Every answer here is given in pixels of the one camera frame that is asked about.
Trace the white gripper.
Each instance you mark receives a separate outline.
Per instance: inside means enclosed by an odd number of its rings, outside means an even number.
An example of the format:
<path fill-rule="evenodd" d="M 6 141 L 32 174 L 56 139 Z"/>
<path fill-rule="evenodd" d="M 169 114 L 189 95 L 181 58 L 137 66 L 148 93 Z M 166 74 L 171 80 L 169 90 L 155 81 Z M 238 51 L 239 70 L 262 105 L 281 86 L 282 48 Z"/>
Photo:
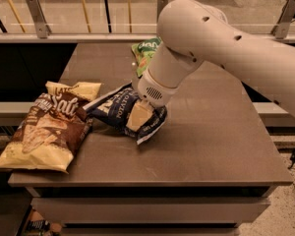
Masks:
<path fill-rule="evenodd" d="M 126 127 L 137 132 L 151 117 L 152 106 L 158 108 L 166 105 L 178 89 L 162 86 L 151 76 L 148 69 L 145 69 L 139 78 L 133 78 L 132 86 L 142 100 L 134 104 Z"/>

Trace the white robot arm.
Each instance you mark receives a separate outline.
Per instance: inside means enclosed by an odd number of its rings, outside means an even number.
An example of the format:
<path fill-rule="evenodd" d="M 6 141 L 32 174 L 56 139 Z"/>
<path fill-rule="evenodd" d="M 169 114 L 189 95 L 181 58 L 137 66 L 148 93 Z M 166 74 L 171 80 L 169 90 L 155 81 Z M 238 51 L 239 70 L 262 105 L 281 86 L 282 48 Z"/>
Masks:
<path fill-rule="evenodd" d="M 195 0 L 174 0 L 157 22 L 161 38 L 133 87 L 155 107 L 166 105 L 205 61 L 226 70 L 295 117 L 295 47 L 228 25 L 225 15 Z"/>

